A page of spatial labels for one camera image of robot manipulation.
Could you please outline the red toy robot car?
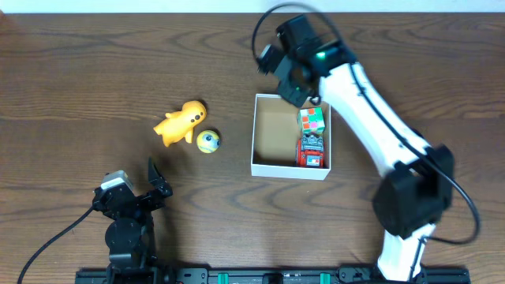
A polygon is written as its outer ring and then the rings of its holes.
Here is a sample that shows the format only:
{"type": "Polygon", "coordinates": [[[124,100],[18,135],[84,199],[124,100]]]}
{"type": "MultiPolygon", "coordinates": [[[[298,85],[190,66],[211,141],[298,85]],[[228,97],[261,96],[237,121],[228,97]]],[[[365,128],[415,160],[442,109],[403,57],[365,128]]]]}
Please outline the red toy robot car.
{"type": "Polygon", "coordinates": [[[303,134],[296,146],[296,165],[322,168],[324,166],[324,140],[314,134],[303,134]]]}

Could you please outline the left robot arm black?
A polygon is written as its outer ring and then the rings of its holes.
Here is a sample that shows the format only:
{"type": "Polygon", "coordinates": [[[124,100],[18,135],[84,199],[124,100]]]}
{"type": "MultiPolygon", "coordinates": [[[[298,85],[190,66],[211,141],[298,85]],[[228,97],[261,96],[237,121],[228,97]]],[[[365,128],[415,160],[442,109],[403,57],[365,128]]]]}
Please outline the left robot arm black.
{"type": "Polygon", "coordinates": [[[126,172],[119,170],[105,175],[95,189],[93,208],[113,220],[105,242],[114,268],[143,269],[157,260],[152,212],[165,207],[173,190],[151,159],[148,182],[153,189],[137,196],[126,172]]]}

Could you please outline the rubik's cube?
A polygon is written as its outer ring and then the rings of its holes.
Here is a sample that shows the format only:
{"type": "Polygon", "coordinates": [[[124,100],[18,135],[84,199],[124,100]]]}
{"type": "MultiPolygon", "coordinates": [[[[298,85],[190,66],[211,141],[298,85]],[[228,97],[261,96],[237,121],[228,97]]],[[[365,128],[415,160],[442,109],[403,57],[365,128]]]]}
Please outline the rubik's cube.
{"type": "Polygon", "coordinates": [[[325,130],[324,113],[321,107],[300,109],[297,123],[303,134],[322,135],[325,130]]]}

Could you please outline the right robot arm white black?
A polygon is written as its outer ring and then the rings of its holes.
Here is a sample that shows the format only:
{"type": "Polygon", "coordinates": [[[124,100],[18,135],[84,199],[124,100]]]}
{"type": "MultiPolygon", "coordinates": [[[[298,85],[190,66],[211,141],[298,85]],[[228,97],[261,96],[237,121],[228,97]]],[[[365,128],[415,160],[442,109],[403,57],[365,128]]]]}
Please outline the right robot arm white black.
{"type": "Polygon", "coordinates": [[[281,46],[265,47],[256,57],[260,71],[278,77],[279,94],[288,103],[325,102],[338,112],[381,177],[372,207],[384,228],[383,249],[368,279],[423,279],[425,243],[451,205],[454,156],[400,119],[341,39],[324,43],[306,15],[282,23],[276,33],[281,46]]]}

